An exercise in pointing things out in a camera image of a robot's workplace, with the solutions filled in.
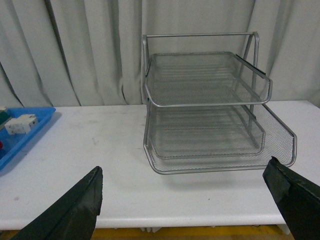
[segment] curtain fold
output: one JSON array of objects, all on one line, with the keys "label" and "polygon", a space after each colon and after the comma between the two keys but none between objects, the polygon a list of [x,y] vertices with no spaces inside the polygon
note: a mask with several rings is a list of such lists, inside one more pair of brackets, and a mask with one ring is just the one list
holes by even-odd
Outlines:
[{"label": "curtain fold", "polygon": [[[142,34],[246,31],[260,35],[258,67],[274,82],[271,100],[320,106],[318,0],[2,0],[0,105],[141,104]],[[149,47],[241,54],[244,43],[171,38]]]}]

